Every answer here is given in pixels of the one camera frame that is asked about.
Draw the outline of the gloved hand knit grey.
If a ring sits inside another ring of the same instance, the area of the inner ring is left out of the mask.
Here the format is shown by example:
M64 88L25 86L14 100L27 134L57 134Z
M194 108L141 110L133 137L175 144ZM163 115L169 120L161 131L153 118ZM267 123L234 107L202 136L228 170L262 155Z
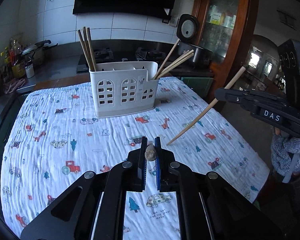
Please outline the gloved hand knit grey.
M283 177L300 174L300 138L284 134L274 127L271 141L271 163Z

